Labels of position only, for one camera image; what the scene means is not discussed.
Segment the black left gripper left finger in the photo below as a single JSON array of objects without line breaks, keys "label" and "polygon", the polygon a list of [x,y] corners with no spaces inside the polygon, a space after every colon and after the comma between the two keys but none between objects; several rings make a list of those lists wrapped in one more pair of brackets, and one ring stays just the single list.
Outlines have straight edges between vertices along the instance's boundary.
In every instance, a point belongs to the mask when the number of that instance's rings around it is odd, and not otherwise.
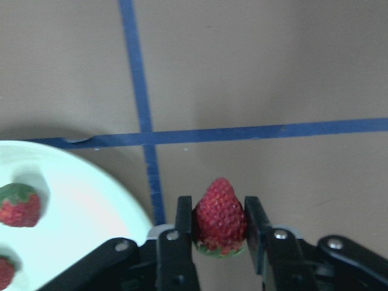
[{"label": "black left gripper left finger", "polygon": [[163,231],[156,243],[156,289],[199,290],[192,260],[192,198],[180,196],[175,226]]}]

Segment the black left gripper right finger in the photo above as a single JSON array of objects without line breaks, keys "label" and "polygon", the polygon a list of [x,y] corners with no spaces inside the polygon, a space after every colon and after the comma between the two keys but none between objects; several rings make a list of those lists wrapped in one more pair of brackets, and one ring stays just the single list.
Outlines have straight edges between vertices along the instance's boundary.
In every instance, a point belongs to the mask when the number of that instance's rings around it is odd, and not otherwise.
[{"label": "black left gripper right finger", "polygon": [[263,290],[316,290],[312,267],[303,255],[296,236],[273,227],[259,198],[244,198],[247,218],[246,241]]}]

